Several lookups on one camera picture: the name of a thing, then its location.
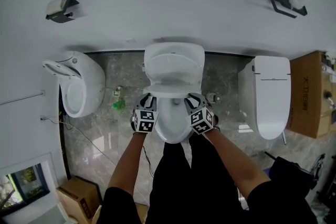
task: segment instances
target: green object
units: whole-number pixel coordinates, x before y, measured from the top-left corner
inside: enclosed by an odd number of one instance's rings
[[[116,110],[121,110],[121,109],[124,109],[125,107],[126,107],[126,104],[124,100],[118,101],[117,103],[113,104],[113,108]]]

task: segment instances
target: cardboard box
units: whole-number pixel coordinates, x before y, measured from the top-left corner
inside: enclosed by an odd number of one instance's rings
[[[80,224],[90,224],[100,205],[95,184],[74,177],[57,188],[60,202],[68,216]]]
[[[313,52],[290,61],[291,102],[286,129],[312,138],[336,130],[331,125],[330,102],[323,95],[330,91],[336,98],[336,84],[322,73],[322,52]]]

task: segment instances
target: toilet bowl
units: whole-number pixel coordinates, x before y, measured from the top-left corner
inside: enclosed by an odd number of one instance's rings
[[[104,71],[78,51],[66,51],[57,58],[64,60],[43,60],[42,66],[58,78],[65,111],[73,118],[91,114],[104,97]]]
[[[290,94],[287,58],[257,56],[238,73],[239,109],[248,126],[265,139],[274,139],[284,131]]]
[[[201,93],[204,49],[190,43],[151,44],[145,49],[144,65],[151,85],[143,93],[156,97],[159,113],[156,132],[167,143],[179,143],[192,130],[184,98],[191,92]]]

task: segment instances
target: sleeve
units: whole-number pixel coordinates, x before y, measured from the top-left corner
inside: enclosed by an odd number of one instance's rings
[[[108,188],[97,224],[141,224],[132,195],[120,188]]]
[[[252,190],[247,203],[250,217],[258,223],[317,224],[316,216],[303,197],[272,181]]]

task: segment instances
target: marble floor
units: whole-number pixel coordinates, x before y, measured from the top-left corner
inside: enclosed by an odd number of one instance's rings
[[[150,84],[142,71],[143,55],[142,52],[89,55],[106,73],[105,97],[95,113],[83,118],[70,118],[70,121],[84,132],[86,137],[104,152],[104,155],[75,129],[65,130],[70,172],[98,183],[103,196],[110,176],[132,136],[129,119],[133,109],[133,100],[142,93],[144,87]],[[238,108],[237,73],[249,61],[250,59],[244,57],[206,54],[202,92],[203,94],[208,92],[217,94],[220,100],[213,105],[213,109],[219,116],[222,133],[261,168],[270,167],[273,163],[264,151],[297,162],[305,169],[310,169],[315,159],[321,153],[326,153],[325,169],[321,180],[314,191],[307,196],[307,200],[312,202],[316,190],[323,186],[331,165],[330,157],[336,153],[336,136],[329,135],[314,140],[286,131],[287,145],[285,145],[281,136],[268,141],[253,132],[239,132],[239,126],[246,123]],[[121,111],[116,111],[112,107],[116,101],[112,96],[112,91],[117,86],[123,86],[127,104],[126,108]],[[185,156],[190,162],[191,148],[187,141],[182,145]],[[153,132],[146,137],[144,146],[155,170],[162,157],[164,143]],[[134,200],[141,204],[149,204],[151,188],[152,177],[149,173],[148,162],[142,152]]]

